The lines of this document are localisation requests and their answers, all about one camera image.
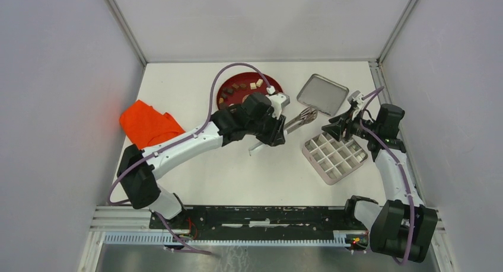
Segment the silver tin lid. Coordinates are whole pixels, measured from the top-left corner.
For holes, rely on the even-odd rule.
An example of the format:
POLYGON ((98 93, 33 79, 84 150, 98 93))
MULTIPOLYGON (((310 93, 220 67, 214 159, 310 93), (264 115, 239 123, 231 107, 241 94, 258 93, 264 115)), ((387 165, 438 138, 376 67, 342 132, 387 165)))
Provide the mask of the silver tin lid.
POLYGON ((333 117, 343 105, 348 94, 348 87, 314 73, 299 91, 297 101, 333 117))

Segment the metal tongs white handle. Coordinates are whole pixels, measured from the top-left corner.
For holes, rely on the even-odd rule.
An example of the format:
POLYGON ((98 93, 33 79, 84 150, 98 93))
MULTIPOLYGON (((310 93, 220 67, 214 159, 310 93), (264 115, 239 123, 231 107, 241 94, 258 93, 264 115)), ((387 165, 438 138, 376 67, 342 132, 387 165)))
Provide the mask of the metal tongs white handle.
MULTIPOLYGON (((284 136, 287 136, 291 134, 292 132, 296 131, 298 128, 309 124, 317 118, 318 115, 318 110, 315 109, 314 107, 307 107, 303 109, 302 112, 300 112, 299 115, 295 116, 292 120, 289 122, 286 122, 284 125, 284 136)), ((253 156, 260 152, 262 149, 269 148, 270 146, 265 145, 262 142, 259 142, 252 147, 249 148, 249 155, 253 156)))

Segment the pink compartment box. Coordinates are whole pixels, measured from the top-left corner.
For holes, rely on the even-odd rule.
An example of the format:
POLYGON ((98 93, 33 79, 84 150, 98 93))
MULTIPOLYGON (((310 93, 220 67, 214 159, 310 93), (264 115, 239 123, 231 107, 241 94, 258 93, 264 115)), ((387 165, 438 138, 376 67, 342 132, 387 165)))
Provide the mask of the pink compartment box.
POLYGON ((340 142, 325 132, 306 141, 302 153, 327 185, 343 180, 368 159, 367 152, 353 138, 340 142))

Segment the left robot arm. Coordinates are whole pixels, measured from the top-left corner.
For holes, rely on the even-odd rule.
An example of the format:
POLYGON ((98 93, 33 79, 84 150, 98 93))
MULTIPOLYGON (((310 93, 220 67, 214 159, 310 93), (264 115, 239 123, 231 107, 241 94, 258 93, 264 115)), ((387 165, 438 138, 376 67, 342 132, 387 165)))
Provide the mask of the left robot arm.
POLYGON ((254 92, 243 103, 214 112, 204 124, 171 140, 144 149, 132 144, 123 151, 114 185, 121 185, 134 209, 150 209, 169 227, 179 229, 186 223, 183 203, 157 181, 182 163, 246 135, 270 147, 283 145, 286 118, 282 110, 288 104, 284 93, 254 92))

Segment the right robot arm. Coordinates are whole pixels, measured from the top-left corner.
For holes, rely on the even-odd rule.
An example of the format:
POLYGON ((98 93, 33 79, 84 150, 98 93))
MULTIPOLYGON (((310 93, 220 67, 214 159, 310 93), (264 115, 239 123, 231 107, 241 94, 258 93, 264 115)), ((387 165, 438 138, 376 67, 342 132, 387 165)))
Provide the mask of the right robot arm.
POLYGON ((342 214, 344 225, 369 232, 370 250, 393 257, 403 264, 424 261, 438 215, 427 208, 413 185, 406 146, 399 139, 399 123, 405 111, 393 104, 382 104, 376 119, 364 119, 357 102, 321 129, 338 142, 358 136, 367 148, 383 180, 386 202, 383 206, 367 197, 351 197, 342 214))

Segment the red round tray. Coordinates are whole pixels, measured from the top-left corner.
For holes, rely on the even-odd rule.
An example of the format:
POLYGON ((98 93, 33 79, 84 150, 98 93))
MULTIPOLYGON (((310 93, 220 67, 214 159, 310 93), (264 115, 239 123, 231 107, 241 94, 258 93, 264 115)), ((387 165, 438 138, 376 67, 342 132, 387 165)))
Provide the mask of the red round tray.
POLYGON ((216 94, 217 109, 223 109, 233 104, 241 104, 248 95, 258 92, 267 95, 265 80, 256 72, 243 72, 228 78, 218 89, 216 94), (261 87, 250 89, 251 83, 263 80, 261 87))

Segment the orange cloth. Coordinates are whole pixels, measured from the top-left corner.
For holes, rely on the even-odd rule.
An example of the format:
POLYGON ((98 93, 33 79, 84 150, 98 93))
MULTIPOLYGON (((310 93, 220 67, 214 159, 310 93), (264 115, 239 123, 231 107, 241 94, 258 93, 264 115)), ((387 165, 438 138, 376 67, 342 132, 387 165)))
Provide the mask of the orange cloth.
POLYGON ((155 146, 185 133, 173 116, 162 114, 141 100, 135 101, 120 115, 119 124, 138 149, 155 146))

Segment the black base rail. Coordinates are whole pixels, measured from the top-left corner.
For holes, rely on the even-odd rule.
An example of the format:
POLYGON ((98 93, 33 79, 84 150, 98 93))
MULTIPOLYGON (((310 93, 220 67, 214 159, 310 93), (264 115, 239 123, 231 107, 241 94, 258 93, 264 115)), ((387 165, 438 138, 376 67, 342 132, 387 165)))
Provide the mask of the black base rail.
POLYGON ((318 241, 367 231, 342 206, 192 205, 165 221, 152 214, 149 228, 166 226, 195 241, 318 241))

